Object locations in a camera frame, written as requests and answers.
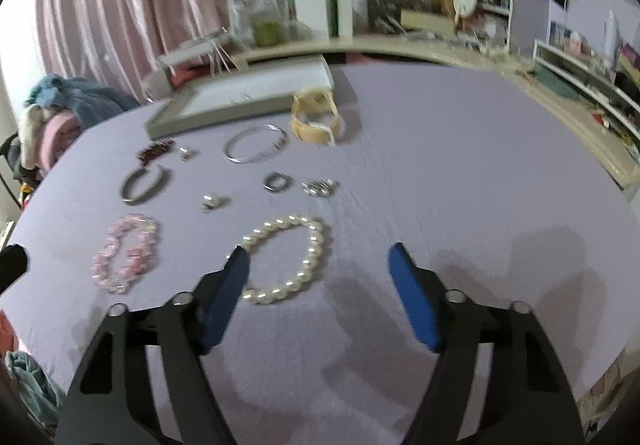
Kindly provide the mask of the pile of blankets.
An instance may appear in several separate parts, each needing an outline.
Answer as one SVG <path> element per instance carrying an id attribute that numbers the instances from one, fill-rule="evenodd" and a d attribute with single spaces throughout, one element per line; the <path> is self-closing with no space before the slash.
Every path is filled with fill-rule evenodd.
<path id="1" fill-rule="evenodd" d="M 1 145 L 13 178 L 36 189 L 78 137 L 139 103 L 114 87 L 48 74 L 30 91 L 17 132 Z"/>

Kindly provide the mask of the silver stud earring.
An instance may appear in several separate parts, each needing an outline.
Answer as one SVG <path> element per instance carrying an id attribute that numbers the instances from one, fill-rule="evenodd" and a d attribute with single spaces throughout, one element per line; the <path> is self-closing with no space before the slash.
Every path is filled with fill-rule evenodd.
<path id="1" fill-rule="evenodd" d="M 218 194 L 204 194 L 201 203 L 201 210 L 208 213 L 218 209 L 221 205 L 222 199 Z"/>

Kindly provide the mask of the beige watch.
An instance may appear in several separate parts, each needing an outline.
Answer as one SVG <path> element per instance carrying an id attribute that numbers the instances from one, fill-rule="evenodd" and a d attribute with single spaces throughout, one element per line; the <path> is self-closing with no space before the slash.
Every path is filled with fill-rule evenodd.
<path id="1" fill-rule="evenodd" d="M 302 142 L 335 146 L 342 134 L 343 118 L 333 90 L 306 87 L 293 95 L 290 129 Z"/>

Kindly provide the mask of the white carton box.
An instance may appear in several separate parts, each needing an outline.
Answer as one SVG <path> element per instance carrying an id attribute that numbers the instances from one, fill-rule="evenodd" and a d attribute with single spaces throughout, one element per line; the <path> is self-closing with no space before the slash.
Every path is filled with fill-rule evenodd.
<path id="1" fill-rule="evenodd" d="M 330 37 L 329 0 L 294 0 L 297 32 L 303 40 Z"/>

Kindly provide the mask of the dark metal cuff bangle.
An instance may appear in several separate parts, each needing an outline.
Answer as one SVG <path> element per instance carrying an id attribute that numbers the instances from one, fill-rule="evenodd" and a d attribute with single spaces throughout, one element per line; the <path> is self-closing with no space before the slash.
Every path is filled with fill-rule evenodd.
<path id="1" fill-rule="evenodd" d="M 171 171 L 161 165 L 137 168 L 122 182 L 119 197 L 128 205 L 138 205 L 157 196 L 168 185 Z"/>

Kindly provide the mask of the cream curved desk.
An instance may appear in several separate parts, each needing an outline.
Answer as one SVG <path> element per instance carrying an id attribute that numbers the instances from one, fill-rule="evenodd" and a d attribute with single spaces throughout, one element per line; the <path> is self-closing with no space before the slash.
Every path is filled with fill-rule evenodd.
<path id="1" fill-rule="evenodd" d="M 361 54 L 394 56 L 409 60 L 436 62 L 449 67 L 486 70 L 500 74 L 515 84 L 560 120 L 596 157 L 618 186 L 630 191 L 639 184 L 639 165 L 623 141 L 605 130 L 593 118 L 596 111 L 578 100 L 564 98 L 549 90 L 528 74 L 533 65 L 511 55 L 483 55 L 475 50 L 454 46 L 447 41 L 409 40 L 404 36 L 363 35 L 353 38 L 295 41 L 268 48 L 243 49 L 231 60 L 244 68 L 258 61 L 310 54 Z"/>

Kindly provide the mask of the green glass jar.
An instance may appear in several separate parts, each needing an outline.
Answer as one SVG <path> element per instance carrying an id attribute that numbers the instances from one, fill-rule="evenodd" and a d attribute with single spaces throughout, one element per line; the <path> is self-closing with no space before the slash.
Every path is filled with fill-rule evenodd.
<path id="1" fill-rule="evenodd" d="M 280 45 L 285 40 L 283 26 L 277 21 L 257 21 L 252 23 L 254 43 L 259 48 Z"/>

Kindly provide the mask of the grey shallow tray box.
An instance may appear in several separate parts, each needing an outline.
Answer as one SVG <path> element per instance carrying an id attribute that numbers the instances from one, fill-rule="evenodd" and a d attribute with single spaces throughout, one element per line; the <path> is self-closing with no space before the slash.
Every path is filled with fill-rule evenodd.
<path id="1" fill-rule="evenodd" d="M 157 140 L 213 125 L 288 112 L 293 95 L 306 87 L 332 90 L 334 80 L 320 55 L 255 64 L 213 79 L 186 83 L 146 121 Z"/>

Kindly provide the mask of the thin silver bangle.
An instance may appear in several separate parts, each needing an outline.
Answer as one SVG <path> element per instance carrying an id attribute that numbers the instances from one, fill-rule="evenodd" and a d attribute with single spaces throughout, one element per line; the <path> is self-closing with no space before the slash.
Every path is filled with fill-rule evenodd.
<path id="1" fill-rule="evenodd" d="M 262 162 L 288 147 L 288 133 L 282 127 L 259 124 L 233 135 L 222 148 L 224 157 L 234 164 Z"/>

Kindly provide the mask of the small silver charm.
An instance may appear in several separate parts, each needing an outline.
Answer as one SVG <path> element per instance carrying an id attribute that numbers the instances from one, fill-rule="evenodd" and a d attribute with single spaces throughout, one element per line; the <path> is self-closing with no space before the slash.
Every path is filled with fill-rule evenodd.
<path id="1" fill-rule="evenodd" d="M 198 155 L 198 150 L 182 146 L 179 148 L 180 159 L 183 162 L 190 161 Z"/>

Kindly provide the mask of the white spray bottle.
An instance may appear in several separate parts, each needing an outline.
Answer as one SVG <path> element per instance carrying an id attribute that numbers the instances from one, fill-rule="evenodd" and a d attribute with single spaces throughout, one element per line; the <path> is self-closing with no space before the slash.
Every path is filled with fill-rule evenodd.
<path id="1" fill-rule="evenodd" d="M 352 23 L 355 34 L 365 34 L 369 30 L 368 0 L 352 0 Z"/>

